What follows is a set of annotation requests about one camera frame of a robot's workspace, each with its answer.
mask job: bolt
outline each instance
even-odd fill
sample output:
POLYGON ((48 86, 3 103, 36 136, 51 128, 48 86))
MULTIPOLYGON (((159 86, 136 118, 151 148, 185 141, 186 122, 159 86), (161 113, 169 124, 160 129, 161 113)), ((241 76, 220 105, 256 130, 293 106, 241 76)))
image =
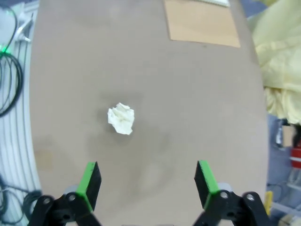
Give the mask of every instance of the bolt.
POLYGON ((69 201, 73 201, 73 200, 75 200, 75 195, 73 195, 73 194, 72 194, 72 195, 70 195, 68 199, 69 199, 69 201))
POLYGON ((221 193, 221 197, 222 197, 223 199, 227 199, 227 198, 228 198, 228 194, 225 193, 225 192, 222 192, 222 193, 221 193))
POLYGON ((43 203, 44 203, 45 205, 48 204, 48 203, 50 203, 50 199, 49 199, 49 198, 44 199, 43 203))
POLYGON ((246 198, 250 201, 254 201, 254 197, 251 194, 247 194, 246 198))

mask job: yellow cloth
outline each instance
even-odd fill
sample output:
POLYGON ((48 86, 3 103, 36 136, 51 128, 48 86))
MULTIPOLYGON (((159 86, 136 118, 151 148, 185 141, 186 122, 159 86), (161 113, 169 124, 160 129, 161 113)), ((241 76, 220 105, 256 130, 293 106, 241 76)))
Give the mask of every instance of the yellow cloth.
POLYGON ((249 20, 268 112, 301 123, 301 0, 263 0, 271 5, 249 20))

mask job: table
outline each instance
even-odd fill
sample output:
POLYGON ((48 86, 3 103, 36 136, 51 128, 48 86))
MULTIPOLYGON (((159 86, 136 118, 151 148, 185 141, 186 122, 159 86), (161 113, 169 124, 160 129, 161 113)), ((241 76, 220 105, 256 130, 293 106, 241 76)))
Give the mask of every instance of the table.
POLYGON ((30 109, 44 193, 59 197, 98 161, 103 225, 189 226, 202 211, 193 177, 204 159, 237 194, 263 197, 260 68, 238 0, 231 10, 241 48, 171 41, 161 0, 42 0, 30 109), (135 110, 130 136, 107 122, 119 102, 135 110))

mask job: floor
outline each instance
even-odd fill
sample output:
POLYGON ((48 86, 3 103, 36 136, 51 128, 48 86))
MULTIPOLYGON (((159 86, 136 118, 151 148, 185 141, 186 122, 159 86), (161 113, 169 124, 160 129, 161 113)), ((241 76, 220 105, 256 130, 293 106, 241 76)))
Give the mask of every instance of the floor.
MULTIPOLYGON (((0 0, 0 2, 4 2, 9 5, 14 5, 20 0, 0 0)), ((242 5, 244 7, 246 17, 255 15, 265 9, 265 6, 254 0, 241 0, 242 5)), ((268 183, 269 184, 278 184, 282 181, 287 180, 288 174, 291 170, 290 161, 289 161, 289 153, 290 150, 286 149, 284 151, 279 150, 274 146, 275 140, 275 131, 277 130, 277 118, 271 115, 268 115, 268 125, 269 125, 269 172, 268 172, 268 183)), ((283 191, 279 189, 278 186, 270 186, 268 189, 274 191, 275 201, 281 199, 282 203, 295 207, 301 202, 300 193, 297 191, 292 191, 286 186, 283 186, 283 191)), ((280 217, 283 216, 283 213, 279 211, 272 212, 272 219, 274 221, 274 225, 277 225, 280 217)))

